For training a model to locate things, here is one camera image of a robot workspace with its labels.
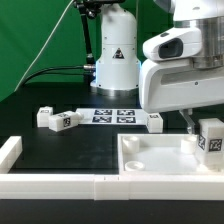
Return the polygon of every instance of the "white cube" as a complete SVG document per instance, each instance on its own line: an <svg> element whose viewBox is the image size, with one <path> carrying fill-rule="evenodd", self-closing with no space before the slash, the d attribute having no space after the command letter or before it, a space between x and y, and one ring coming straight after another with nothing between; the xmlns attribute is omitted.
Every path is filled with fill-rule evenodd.
<svg viewBox="0 0 224 224"><path fill-rule="evenodd" d="M149 133L163 133L163 119L160 114L148 114L146 126Z"/></svg>
<svg viewBox="0 0 224 224"><path fill-rule="evenodd" d="M206 166L219 167L223 163L224 123L217 118L199 120L200 135L195 156Z"/></svg>
<svg viewBox="0 0 224 224"><path fill-rule="evenodd" d="M53 114L53 107L41 107L37 113L37 127L48 127L49 117Z"/></svg>
<svg viewBox="0 0 224 224"><path fill-rule="evenodd" d="M77 126L83 119L83 115L78 112L66 111L49 117L49 129L62 131Z"/></svg>

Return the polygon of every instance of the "green background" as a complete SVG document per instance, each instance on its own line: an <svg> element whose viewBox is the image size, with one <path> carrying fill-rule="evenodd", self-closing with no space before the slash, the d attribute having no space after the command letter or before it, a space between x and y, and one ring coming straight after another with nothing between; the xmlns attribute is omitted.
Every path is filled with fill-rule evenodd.
<svg viewBox="0 0 224 224"><path fill-rule="evenodd" d="M11 94L24 72L39 53L70 0L0 0L0 100ZM134 15L136 1L121 6ZM138 58L144 61L142 44L172 27L171 16L152 0L139 0ZM101 54L100 17L89 20L92 48ZM83 65L85 45L80 15L70 7L49 45L29 72L51 66ZM44 81L76 81L82 77L47 77Z"/></svg>

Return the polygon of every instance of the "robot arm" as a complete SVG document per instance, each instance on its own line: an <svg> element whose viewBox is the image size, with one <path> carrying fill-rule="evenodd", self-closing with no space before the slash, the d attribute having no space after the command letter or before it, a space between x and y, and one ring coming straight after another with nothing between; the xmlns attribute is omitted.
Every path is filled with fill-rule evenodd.
<svg viewBox="0 0 224 224"><path fill-rule="evenodd" d="M140 103L148 113L224 103L224 1L155 0L174 28L144 43Z"/></svg>

